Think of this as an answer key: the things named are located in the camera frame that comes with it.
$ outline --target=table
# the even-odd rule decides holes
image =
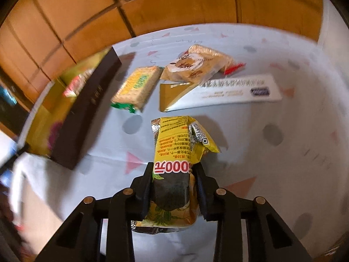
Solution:
[[[85,196],[112,196],[143,174],[154,159],[152,119],[190,115],[221,149],[202,159],[207,175],[239,197],[265,197],[311,255],[323,253],[348,229],[349,92],[341,73],[309,39],[259,26],[204,24],[115,44],[127,65],[113,90],[135,68],[165,66],[195,43],[245,62],[237,76],[273,74],[282,101],[162,113],[158,84],[142,113],[106,104],[100,128],[95,126],[99,132],[75,171],[27,154],[16,173],[23,172],[39,197],[65,219]],[[133,233],[136,261],[212,261],[215,232],[215,222],[199,217],[183,232]]]

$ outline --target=metal screw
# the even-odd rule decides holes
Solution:
[[[85,197],[85,199],[84,199],[85,204],[91,204],[92,202],[93,202],[93,197],[91,197],[91,196]]]
[[[226,194],[226,190],[223,189],[223,188],[218,188],[218,189],[216,190],[216,193],[217,193],[218,195],[225,195],[225,194]]]
[[[263,205],[263,204],[265,203],[265,199],[264,199],[263,197],[257,197],[257,198],[256,198],[256,202],[257,202],[258,204]]]
[[[123,194],[125,195],[131,195],[133,193],[133,190],[131,188],[125,188],[123,190]]]

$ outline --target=white tablecloth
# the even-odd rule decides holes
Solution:
[[[340,73],[313,41],[251,25],[183,26],[114,48],[130,62],[128,75],[140,66],[165,66],[195,43],[245,62],[236,76],[273,74],[282,101],[161,113],[157,85],[142,113],[106,104],[99,134],[75,171],[26,155],[16,172],[25,173],[34,191],[65,219],[85,196],[112,196],[143,174],[154,158],[152,119],[190,115],[221,149],[203,158],[207,174],[237,196],[264,196],[311,255],[324,252],[349,222],[349,92]],[[215,233],[216,223],[202,217],[179,233],[146,238],[134,233],[136,261],[212,261]]]

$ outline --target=beige floor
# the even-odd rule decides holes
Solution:
[[[23,237],[29,242],[35,254],[38,254],[51,236],[61,226],[62,221],[33,192],[30,184],[23,187]]]

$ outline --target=red wrapper end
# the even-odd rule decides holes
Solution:
[[[230,75],[232,72],[235,72],[238,68],[244,67],[246,65],[246,63],[237,63],[234,66],[229,67],[228,69],[226,69],[224,71],[224,75]]]

